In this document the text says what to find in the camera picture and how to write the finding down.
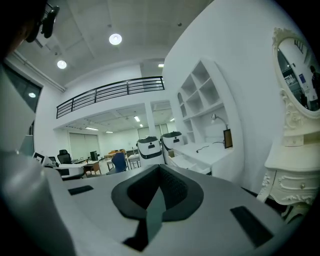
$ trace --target black office chair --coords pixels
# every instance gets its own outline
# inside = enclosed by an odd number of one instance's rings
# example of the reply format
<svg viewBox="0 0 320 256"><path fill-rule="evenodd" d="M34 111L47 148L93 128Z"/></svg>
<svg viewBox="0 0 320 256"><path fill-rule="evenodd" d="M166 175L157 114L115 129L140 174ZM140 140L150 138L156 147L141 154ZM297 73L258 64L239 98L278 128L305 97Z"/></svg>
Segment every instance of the black office chair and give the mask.
<svg viewBox="0 0 320 256"><path fill-rule="evenodd" d="M49 159L52 161L52 162L56 162L56 158L54 156L49 156Z"/></svg>
<svg viewBox="0 0 320 256"><path fill-rule="evenodd" d="M57 157L61 164L72 164L71 157L68 151L66 151L65 149L62 149L62 150L59 150L59 153L60 154L58 154Z"/></svg>

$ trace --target railing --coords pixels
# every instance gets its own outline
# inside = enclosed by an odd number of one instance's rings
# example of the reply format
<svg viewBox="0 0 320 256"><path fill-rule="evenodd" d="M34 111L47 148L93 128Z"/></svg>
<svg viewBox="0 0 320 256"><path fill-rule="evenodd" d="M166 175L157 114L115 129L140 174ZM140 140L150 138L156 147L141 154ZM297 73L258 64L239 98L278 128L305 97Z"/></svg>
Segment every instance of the railing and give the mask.
<svg viewBox="0 0 320 256"><path fill-rule="evenodd" d="M151 91L164 90L162 76L149 76L113 82L83 92L56 107L56 118L108 99Z"/></svg>

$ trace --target white ornate dresser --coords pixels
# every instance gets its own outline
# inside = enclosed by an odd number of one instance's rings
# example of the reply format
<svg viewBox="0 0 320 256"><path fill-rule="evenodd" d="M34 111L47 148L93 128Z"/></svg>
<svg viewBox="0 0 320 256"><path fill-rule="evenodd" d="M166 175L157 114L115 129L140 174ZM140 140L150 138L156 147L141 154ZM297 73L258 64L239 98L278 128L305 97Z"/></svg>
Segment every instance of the white ornate dresser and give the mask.
<svg viewBox="0 0 320 256"><path fill-rule="evenodd" d="M257 199L271 197L287 206L282 216L289 222L307 213L320 187L320 105L311 90L310 66L317 72L320 67L306 40L290 30L275 28L272 39L273 64L285 103L284 129L272 143Z"/></svg>

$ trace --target ornate mirror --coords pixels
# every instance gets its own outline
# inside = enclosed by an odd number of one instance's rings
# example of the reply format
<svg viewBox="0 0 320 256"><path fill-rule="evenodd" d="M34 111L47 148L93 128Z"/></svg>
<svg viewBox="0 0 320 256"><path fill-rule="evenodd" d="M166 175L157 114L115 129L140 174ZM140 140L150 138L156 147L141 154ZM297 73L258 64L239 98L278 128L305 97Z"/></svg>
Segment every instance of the ornate mirror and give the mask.
<svg viewBox="0 0 320 256"><path fill-rule="evenodd" d="M292 31L275 28L272 39L273 64L286 107L284 136L296 137L288 146L303 145L303 135L320 131L320 65L307 41Z"/></svg>

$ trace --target white service robot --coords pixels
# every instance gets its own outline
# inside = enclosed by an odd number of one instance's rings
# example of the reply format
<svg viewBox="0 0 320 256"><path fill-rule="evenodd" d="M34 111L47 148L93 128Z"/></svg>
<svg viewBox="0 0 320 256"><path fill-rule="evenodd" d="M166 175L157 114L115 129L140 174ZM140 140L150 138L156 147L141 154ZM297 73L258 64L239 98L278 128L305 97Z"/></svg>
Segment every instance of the white service robot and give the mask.
<svg viewBox="0 0 320 256"><path fill-rule="evenodd" d="M173 131L162 135L162 152L164 161L166 164L169 162L169 150L172 150L176 146L182 146L184 141L182 134L179 131Z"/></svg>
<svg viewBox="0 0 320 256"><path fill-rule="evenodd" d="M157 137L146 137L137 141L141 167L164 164L160 142Z"/></svg>

